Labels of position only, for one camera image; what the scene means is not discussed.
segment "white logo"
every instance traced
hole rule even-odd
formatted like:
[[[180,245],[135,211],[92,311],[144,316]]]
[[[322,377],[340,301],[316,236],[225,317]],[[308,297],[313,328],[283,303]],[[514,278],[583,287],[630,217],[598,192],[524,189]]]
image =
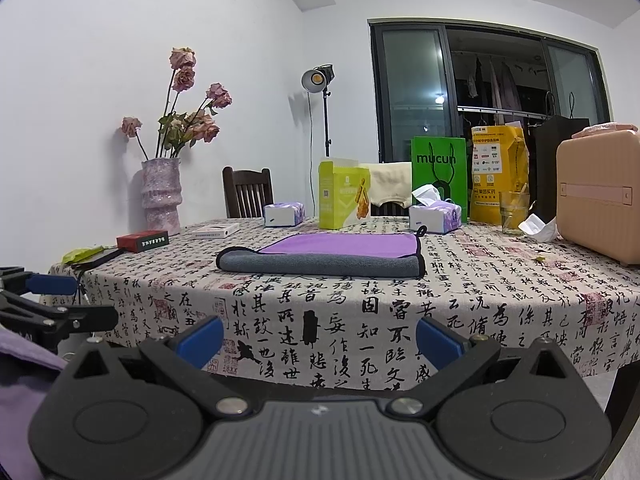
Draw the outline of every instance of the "white logo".
[[[328,411],[329,411],[329,408],[326,406],[323,406],[322,404],[318,404],[315,408],[311,409],[311,413],[317,416],[323,416]]]

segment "floor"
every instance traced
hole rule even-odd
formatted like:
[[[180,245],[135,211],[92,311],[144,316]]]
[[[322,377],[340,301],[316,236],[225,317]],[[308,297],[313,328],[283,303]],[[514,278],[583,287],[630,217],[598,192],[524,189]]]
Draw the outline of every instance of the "floor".
[[[616,378],[615,372],[586,377],[584,382],[602,409],[607,405]],[[603,480],[636,480],[640,475],[640,422],[636,423],[622,450],[611,464]]]

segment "gray ribbed panel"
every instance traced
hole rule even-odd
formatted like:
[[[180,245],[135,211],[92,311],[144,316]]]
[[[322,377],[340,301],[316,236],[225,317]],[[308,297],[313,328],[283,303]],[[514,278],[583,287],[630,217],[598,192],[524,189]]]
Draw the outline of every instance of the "gray ribbed panel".
[[[324,406],[316,415],[312,410]],[[451,465],[424,426],[375,402],[268,402],[253,418],[215,427],[166,480],[475,480]]]

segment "red box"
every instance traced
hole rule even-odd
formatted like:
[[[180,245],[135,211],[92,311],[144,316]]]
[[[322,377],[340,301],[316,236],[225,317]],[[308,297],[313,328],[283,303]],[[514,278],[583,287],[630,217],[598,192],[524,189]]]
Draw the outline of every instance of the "red box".
[[[149,249],[169,245],[169,233],[167,231],[142,231],[132,235],[116,238],[118,247],[131,253],[141,253]]]

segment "blue gripper pad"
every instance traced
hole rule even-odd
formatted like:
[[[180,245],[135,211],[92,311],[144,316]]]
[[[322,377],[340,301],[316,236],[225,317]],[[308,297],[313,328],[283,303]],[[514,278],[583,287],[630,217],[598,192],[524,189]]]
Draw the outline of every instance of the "blue gripper pad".
[[[176,336],[169,346],[182,359],[201,369],[220,351],[224,335],[222,320],[211,316]]]
[[[51,294],[53,296],[72,296],[78,290],[78,280],[71,276],[50,276],[32,274],[24,285],[33,294]]]
[[[415,327],[415,341],[420,354],[438,370],[465,352],[466,339],[430,317],[423,317]]]

